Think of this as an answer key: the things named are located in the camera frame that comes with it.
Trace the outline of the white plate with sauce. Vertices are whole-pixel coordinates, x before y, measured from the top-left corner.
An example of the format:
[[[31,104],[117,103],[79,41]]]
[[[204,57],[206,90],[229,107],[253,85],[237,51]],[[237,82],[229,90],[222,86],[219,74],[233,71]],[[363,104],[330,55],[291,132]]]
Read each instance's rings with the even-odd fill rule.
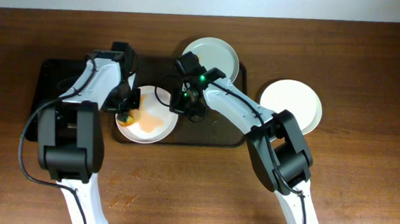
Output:
[[[170,93],[160,87],[141,86],[140,105],[131,110],[137,115],[136,122],[127,127],[115,122],[118,130],[126,138],[136,143],[150,144],[166,138],[177,125],[178,114],[169,111]]]

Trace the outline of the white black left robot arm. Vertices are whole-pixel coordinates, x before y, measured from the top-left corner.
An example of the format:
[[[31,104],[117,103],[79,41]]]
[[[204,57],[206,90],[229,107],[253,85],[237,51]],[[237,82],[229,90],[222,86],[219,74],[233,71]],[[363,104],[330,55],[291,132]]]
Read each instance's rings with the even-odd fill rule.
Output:
[[[59,188],[72,224],[109,224],[98,174],[104,159],[100,112],[128,114],[139,106],[133,51],[95,51],[71,87],[37,112],[39,165]]]

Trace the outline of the cream white plate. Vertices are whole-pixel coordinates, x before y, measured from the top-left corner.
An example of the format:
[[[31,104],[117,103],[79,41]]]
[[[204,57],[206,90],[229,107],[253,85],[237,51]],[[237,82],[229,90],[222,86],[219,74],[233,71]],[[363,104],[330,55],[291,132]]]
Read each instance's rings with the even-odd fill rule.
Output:
[[[323,108],[318,95],[307,84],[297,80],[278,80],[267,86],[259,104],[276,113],[292,113],[303,135],[315,130],[321,121]]]

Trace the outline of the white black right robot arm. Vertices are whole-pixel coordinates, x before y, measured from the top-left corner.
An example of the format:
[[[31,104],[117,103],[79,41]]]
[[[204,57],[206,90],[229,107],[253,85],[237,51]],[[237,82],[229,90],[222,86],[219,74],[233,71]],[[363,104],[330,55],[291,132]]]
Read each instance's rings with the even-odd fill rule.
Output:
[[[227,118],[246,137],[253,170],[261,184],[275,194],[287,224],[319,224],[311,197],[313,157],[292,113],[276,113],[239,91],[226,75],[212,68],[176,63],[190,98]]]

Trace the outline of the green yellow scrub sponge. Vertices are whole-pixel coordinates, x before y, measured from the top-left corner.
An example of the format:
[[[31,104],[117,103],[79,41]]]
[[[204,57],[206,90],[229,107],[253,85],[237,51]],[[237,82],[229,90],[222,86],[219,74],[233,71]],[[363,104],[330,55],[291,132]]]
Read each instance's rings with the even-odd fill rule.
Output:
[[[136,122],[136,119],[137,119],[137,115],[135,115],[131,111],[118,113],[116,116],[116,120],[117,120],[118,124],[120,126],[124,126],[124,127],[132,125],[133,123]]]

